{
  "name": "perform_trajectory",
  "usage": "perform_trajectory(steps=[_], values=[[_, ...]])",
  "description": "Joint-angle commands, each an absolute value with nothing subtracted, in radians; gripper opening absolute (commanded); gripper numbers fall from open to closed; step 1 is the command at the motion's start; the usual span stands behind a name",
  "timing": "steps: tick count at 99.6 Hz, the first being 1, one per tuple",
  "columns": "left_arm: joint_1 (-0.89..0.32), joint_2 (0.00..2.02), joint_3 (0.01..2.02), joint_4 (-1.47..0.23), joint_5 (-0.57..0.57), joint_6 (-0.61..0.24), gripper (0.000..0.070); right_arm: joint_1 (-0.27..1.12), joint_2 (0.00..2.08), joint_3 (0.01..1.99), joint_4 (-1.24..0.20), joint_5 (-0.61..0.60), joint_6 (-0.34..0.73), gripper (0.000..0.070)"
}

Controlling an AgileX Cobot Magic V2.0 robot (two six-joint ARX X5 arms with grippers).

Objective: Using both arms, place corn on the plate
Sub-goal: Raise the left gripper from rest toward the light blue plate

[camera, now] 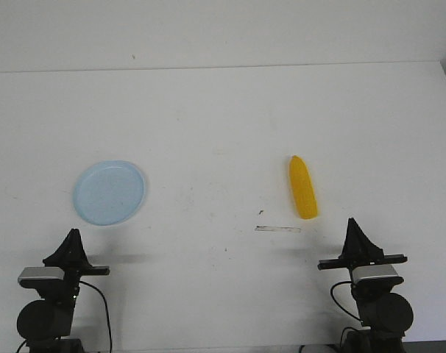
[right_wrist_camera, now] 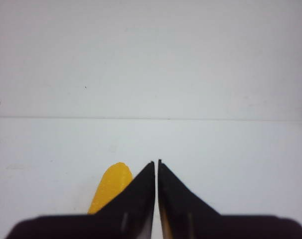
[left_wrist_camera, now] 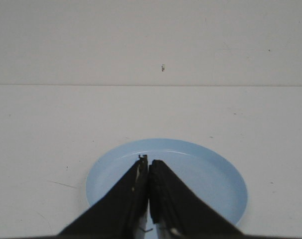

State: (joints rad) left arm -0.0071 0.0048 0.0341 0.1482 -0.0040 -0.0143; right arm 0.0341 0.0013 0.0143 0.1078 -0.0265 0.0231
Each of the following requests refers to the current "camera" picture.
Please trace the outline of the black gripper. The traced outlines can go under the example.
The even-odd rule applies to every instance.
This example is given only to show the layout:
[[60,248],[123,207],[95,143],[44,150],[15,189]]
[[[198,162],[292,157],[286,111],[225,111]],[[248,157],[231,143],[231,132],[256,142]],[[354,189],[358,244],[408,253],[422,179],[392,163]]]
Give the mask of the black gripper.
[[362,231],[354,218],[347,222],[346,237],[338,259],[320,260],[317,268],[320,271],[354,268],[366,265],[401,264],[408,261],[404,254],[385,255],[382,248],[376,246]]
[[45,259],[45,266],[88,266],[81,268],[67,268],[64,281],[71,294],[79,293],[79,282],[83,276],[107,276],[110,274],[108,266],[91,266],[82,245],[79,229],[71,229],[58,249]]

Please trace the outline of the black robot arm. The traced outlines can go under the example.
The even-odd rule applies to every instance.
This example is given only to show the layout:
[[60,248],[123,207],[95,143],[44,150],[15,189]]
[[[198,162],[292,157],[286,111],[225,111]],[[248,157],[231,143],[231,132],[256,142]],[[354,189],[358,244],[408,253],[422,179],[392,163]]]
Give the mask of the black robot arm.
[[[345,327],[340,334],[338,352],[404,352],[403,337],[413,324],[414,312],[406,298],[392,289],[404,283],[394,265],[406,263],[404,254],[385,254],[363,232],[354,218],[347,222],[341,254],[336,259],[320,260],[317,268],[346,268],[350,278],[330,287],[333,302],[356,320],[360,329]],[[357,313],[343,307],[335,289],[349,285]]]
[[71,229],[57,250],[43,259],[43,265],[26,267],[18,276],[22,288],[33,289],[39,299],[24,306],[16,321],[18,334],[24,339],[17,348],[30,352],[84,352],[79,338],[71,338],[74,310],[80,286],[95,290],[102,298],[108,333],[108,351],[113,350],[110,312],[103,292],[82,280],[83,276],[110,274],[107,266],[94,266],[88,261],[80,231]]

